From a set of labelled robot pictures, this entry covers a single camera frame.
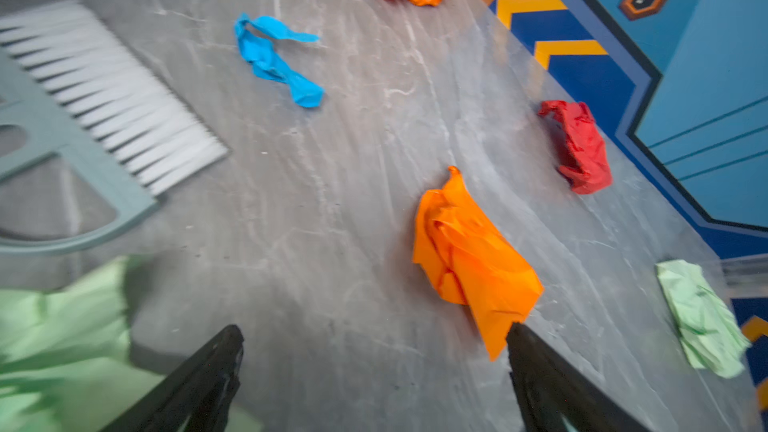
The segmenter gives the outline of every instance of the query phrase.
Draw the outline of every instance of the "blue crumpled paper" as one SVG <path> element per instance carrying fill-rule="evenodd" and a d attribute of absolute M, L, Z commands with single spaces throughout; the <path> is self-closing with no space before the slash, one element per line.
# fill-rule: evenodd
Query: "blue crumpled paper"
<path fill-rule="evenodd" d="M 322 87 L 292 70 L 277 55 L 272 43 L 268 39 L 252 34 L 246 28 L 246 24 L 251 24 L 262 34 L 277 40 L 317 42 L 320 38 L 313 34 L 293 32 L 278 19 L 268 16 L 251 20 L 247 14 L 243 14 L 235 22 L 235 36 L 240 54 L 254 67 L 254 74 L 257 77 L 288 84 L 293 101 L 302 107 L 311 108 L 320 105 L 324 93 Z"/>

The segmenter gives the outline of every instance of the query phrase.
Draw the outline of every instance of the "brush bristle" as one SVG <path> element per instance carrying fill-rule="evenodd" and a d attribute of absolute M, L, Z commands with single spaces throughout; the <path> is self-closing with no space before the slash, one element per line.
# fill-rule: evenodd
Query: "brush bristle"
<path fill-rule="evenodd" d="M 0 18 L 0 46 L 154 196 L 228 152 L 77 1 Z"/>

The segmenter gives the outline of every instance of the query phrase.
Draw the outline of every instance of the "floor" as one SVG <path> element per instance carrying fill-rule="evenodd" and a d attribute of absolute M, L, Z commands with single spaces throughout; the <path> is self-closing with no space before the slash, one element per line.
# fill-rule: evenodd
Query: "floor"
<path fill-rule="evenodd" d="M 0 13 L 50 1 L 0 0 Z M 528 325 L 588 378 L 652 430 L 760 430 L 748 373 L 687 364 L 655 277 L 683 258 L 724 292 L 716 255 L 612 143 L 615 184 L 568 189 L 535 114 L 568 97 L 480 0 L 83 1 L 232 154 L 108 244 L 4 257 L 0 286 L 60 287 L 146 254 L 128 280 L 137 362 L 167 371 L 238 324 L 237 401 L 267 430 L 521 430 L 506 357 L 489 362 L 466 310 L 410 262 L 418 198 L 456 165 L 546 287 Z M 251 74 L 232 33 L 243 12 L 322 37 L 277 47 L 326 88 L 319 109 Z M 0 188 L 5 228 L 98 222 L 48 165 Z"/>

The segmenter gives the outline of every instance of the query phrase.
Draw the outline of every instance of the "brush handle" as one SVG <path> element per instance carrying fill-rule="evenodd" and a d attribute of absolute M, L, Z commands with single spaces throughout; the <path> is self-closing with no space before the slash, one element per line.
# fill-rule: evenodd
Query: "brush handle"
<path fill-rule="evenodd" d="M 123 170 L 24 70 L 0 52 L 0 126 L 26 132 L 20 149 L 0 156 L 0 182 L 59 156 L 115 210 L 115 219 L 75 237 L 26 241 L 0 237 L 0 254 L 62 254 L 106 242 L 151 213 L 158 202 Z"/>

